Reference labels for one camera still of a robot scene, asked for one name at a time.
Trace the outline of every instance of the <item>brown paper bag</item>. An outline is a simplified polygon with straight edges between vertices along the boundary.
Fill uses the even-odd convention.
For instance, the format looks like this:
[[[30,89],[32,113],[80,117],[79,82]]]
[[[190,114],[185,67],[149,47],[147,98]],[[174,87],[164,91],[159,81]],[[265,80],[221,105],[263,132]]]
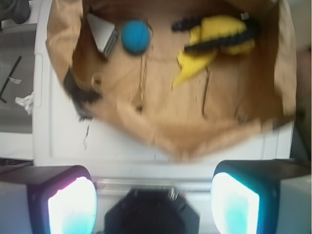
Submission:
[[[142,56],[119,41],[106,61],[86,15],[141,19],[151,27]],[[190,82],[171,90],[176,57],[188,32],[172,33],[183,17],[248,12],[261,24],[248,55],[218,55]],[[61,84],[93,116],[180,159],[206,155],[281,126],[295,112],[294,28],[286,0],[53,0],[47,48]]]

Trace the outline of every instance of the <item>cyan light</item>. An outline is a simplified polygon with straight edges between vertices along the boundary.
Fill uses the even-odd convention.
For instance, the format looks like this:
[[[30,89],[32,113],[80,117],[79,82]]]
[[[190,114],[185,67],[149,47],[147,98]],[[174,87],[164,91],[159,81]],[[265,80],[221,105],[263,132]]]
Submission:
[[[214,223],[222,234],[256,234],[259,195],[227,173],[214,176],[211,188]]]
[[[51,234],[90,234],[97,215],[93,183],[79,177],[48,199]]]

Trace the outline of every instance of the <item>blue ball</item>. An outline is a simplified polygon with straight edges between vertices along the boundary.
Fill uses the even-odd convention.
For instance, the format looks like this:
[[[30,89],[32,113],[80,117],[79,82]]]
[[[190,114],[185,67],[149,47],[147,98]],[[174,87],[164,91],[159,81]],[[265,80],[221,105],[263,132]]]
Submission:
[[[150,43],[150,32],[143,21],[132,20],[126,23],[121,33],[125,50],[132,54],[142,54]]]

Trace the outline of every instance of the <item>black cable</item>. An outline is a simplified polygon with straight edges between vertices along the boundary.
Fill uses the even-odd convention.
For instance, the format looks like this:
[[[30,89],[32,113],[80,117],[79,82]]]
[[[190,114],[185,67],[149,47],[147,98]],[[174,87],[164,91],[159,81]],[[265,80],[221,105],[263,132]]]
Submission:
[[[13,68],[12,68],[12,70],[10,71],[9,76],[7,77],[5,83],[4,83],[4,85],[3,85],[3,87],[2,87],[2,89],[1,89],[1,91],[0,91],[0,100],[3,101],[4,103],[7,103],[7,102],[6,102],[6,100],[4,100],[4,99],[2,98],[2,94],[3,94],[3,92],[4,92],[5,88],[6,88],[6,86],[7,86],[8,82],[9,82],[9,80],[10,80],[10,77],[13,75],[13,72],[15,71],[16,67],[18,66],[20,60],[21,60],[21,56],[19,56],[18,60],[16,60],[14,66],[13,66]]]

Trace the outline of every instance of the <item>yellow cloth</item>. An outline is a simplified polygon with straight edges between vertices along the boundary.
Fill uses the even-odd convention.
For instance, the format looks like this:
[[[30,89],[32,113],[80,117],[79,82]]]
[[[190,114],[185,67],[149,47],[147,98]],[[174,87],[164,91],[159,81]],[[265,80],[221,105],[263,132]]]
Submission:
[[[197,26],[191,30],[190,44],[194,45],[201,41],[209,41],[240,34],[246,29],[246,24],[243,21],[231,16],[204,18],[201,26]],[[223,47],[221,48],[221,52],[230,55],[249,53],[254,46],[254,40],[249,40],[239,45]],[[172,88],[191,80],[195,75],[204,70],[216,56],[216,49],[202,54],[187,54],[181,50],[177,57],[181,72],[175,78]]]

